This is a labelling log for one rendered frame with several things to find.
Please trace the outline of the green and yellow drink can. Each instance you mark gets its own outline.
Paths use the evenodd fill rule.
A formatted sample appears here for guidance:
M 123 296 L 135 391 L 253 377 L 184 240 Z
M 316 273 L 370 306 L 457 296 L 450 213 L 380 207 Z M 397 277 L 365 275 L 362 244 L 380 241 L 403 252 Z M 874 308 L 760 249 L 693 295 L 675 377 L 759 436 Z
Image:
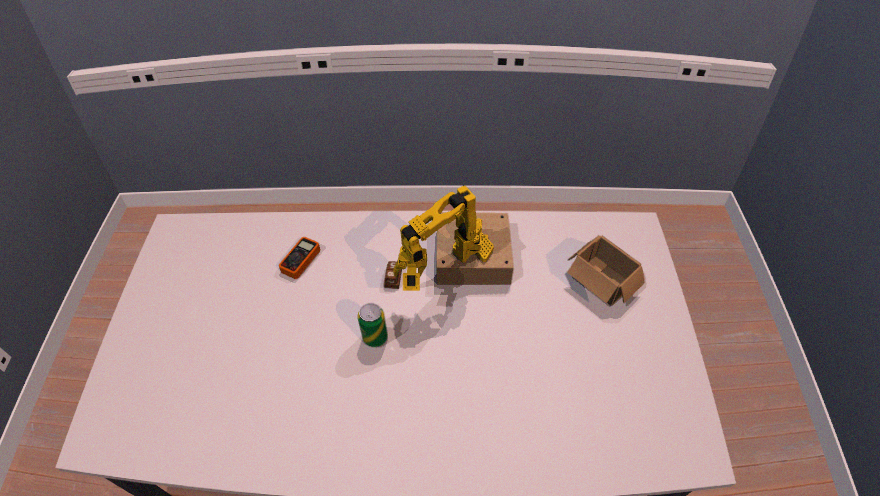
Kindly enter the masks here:
M 384 311 L 381 309 L 375 303 L 367 303 L 358 312 L 363 341 L 370 347 L 379 347 L 388 338 Z

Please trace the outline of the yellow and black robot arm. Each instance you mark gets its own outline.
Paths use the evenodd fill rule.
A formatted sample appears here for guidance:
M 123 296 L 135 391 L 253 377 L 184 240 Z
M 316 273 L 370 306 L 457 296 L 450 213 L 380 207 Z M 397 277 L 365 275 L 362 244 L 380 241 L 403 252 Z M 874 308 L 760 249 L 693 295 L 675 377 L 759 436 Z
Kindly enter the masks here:
M 441 214 L 448 204 L 454 209 Z M 448 193 L 422 215 L 417 215 L 410 220 L 409 226 L 402 226 L 400 229 L 402 250 L 410 261 L 415 264 L 424 259 L 423 248 L 420 246 L 419 239 L 422 241 L 427 240 L 429 236 L 445 224 L 451 223 L 456 219 L 458 229 L 454 232 L 456 242 L 453 244 L 455 255 L 463 263 L 471 255 L 478 252 L 477 256 L 479 259 L 482 262 L 486 262 L 493 252 L 494 246 L 488 239 L 488 235 L 483 235 L 481 220 L 476 221 L 475 204 L 476 197 L 466 186 L 462 186 L 457 189 L 457 194 L 454 192 Z M 428 222 L 430 223 L 427 224 Z

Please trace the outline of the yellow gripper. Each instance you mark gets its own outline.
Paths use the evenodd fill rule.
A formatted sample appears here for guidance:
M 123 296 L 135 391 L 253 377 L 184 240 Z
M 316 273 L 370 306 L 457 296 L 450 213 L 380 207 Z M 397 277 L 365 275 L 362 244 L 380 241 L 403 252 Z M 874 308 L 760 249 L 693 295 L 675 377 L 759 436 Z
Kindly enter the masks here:
M 403 291 L 420 291 L 420 277 L 427 266 L 427 250 L 425 248 L 423 248 L 423 254 L 424 259 L 413 264 L 406 253 L 402 250 L 402 247 L 400 248 L 400 254 L 394 266 L 393 273 L 396 277 L 401 269 L 404 270 L 407 267 L 407 273 L 403 273 Z M 416 273 L 417 268 L 418 273 Z

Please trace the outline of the orange pocket multimeter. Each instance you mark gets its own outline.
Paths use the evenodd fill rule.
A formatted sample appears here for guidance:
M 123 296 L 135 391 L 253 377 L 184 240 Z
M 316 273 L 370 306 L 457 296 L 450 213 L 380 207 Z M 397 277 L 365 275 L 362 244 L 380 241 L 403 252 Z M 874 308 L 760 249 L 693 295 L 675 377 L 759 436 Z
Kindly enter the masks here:
M 302 237 L 279 264 L 281 273 L 298 279 L 319 252 L 318 242 Z

